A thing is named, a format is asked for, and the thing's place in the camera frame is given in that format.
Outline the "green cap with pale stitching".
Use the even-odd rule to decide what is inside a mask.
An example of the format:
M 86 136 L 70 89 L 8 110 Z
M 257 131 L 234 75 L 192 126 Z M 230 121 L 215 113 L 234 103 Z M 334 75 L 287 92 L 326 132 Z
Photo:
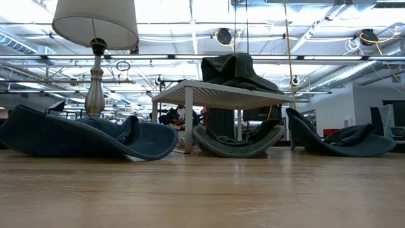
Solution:
M 204 125 L 193 128 L 193 136 L 198 146 L 226 158 L 252 158 L 264 153 L 279 141 L 285 133 L 280 120 L 269 119 L 261 122 L 253 130 L 246 132 L 246 138 L 236 141 L 227 136 L 217 136 Z

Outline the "dark green cap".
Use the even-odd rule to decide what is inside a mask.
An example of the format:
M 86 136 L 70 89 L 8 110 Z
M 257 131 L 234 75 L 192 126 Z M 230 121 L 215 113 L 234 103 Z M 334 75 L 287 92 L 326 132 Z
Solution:
M 247 53 L 205 57 L 201 71 L 202 81 L 206 83 L 284 95 L 276 84 L 256 74 L 251 55 Z

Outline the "blue denim cap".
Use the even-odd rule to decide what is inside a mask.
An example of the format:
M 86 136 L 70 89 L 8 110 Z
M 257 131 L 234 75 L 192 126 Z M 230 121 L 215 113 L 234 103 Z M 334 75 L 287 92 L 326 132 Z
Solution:
M 122 157 L 160 160 L 178 143 L 175 129 L 141 122 L 135 116 L 117 124 L 102 118 L 69 120 L 27 106 L 0 119 L 0 144 L 39 158 Z

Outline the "dark blue cap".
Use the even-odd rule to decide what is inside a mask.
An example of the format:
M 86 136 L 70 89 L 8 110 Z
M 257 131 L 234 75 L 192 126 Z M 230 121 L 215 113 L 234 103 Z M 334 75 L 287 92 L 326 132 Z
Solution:
M 354 125 L 339 129 L 322 139 L 314 125 L 298 111 L 287 108 L 289 130 L 308 152 L 348 157 L 374 157 L 392 151 L 396 142 L 375 134 L 372 124 Z

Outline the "tall black cabinet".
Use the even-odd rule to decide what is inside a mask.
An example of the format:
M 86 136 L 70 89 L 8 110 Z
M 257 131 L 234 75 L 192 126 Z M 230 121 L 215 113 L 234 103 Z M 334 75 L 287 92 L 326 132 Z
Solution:
M 233 110 L 208 108 L 208 128 L 217 136 L 235 139 L 235 113 Z

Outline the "white perforated metal shelf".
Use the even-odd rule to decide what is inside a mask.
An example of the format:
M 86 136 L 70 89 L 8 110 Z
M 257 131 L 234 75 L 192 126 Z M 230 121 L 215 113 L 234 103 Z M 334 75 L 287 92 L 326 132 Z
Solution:
M 221 108 L 237 111 L 237 139 L 242 139 L 242 111 L 264 106 L 294 103 L 296 99 L 274 93 L 250 91 L 237 87 L 210 84 L 195 80 L 183 80 L 177 85 L 159 93 L 152 98 L 152 122 L 158 121 L 158 105 L 160 103 L 185 106 L 185 139 L 184 153 L 192 153 L 192 118 L 194 106 Z

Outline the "person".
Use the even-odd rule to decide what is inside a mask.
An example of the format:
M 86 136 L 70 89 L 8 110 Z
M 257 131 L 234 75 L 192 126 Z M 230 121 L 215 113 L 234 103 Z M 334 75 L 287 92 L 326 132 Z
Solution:
M 177 131 L 185 130 L 185 106 L 178 105 L 175 109 L 171 108 L 166 114 L 161 115 L 158 121 L 160 124 L 168 125 Z

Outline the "wide black monitor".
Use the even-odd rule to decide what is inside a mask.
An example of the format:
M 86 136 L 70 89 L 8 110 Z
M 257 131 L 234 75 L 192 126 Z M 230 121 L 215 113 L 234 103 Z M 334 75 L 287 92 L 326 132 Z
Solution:
M 282 119 L 282 108 L 279 105 L 243 111 L 243 121 L 265 121 L 269 119 Z

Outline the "table lamp with white shade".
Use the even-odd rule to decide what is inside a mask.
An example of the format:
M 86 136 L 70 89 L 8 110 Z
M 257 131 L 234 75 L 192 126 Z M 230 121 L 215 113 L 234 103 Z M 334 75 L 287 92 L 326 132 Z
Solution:
M 52 28 L 62 38 L 92 49 L 85 110 L 99 117 L 105 107 L 101 57 L 107 49 L 130 50 L 139 44 L 135 0 L 58 0 Z

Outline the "small black monitor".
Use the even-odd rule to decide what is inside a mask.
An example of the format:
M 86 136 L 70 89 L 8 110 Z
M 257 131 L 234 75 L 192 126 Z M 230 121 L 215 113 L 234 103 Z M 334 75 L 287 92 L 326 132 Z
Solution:
M 46 109 L 46 112 L 47 113 L 50 113 L 50 112 L 62 112 L 64 110 L 64 108 L 65 108 L 65 104 L 66 104 L 65 100 L 58 101 L 55 104 L 52 104 L 50 107 L 48 107 Z

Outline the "translucent plastic sheet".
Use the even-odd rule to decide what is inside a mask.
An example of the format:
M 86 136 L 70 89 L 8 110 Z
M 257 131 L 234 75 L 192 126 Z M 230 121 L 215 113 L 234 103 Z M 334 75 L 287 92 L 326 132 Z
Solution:
M 382 121 L 383 136 L 393 139 L 392 128 L 395 126 L 393 105 L 387 104 L 380 106 L 378 107 L 378 110 Z

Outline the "silver ventilation duct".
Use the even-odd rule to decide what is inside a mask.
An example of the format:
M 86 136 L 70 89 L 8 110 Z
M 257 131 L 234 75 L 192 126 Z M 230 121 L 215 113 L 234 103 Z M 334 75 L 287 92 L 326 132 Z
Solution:
M 358 65 L 344 67 L 336 72 L 319 80 L 310 87 L 310 91 L 318 91 L 324 88 L 342 86 L 348 82 L 364 77 L 383 68 L 383 61 L 367 61 Z

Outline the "black aluminium frame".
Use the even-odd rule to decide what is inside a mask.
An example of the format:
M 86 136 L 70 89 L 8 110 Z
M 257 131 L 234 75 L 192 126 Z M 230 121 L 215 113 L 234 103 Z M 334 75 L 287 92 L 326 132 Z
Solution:
M 277 141 L 274 146 L 276 147 L 290 147 L 290 141 Z M 404 153 L 405 154 L 405 141 L 396 141 L 395 148 L 391 151 L 392 153 Z

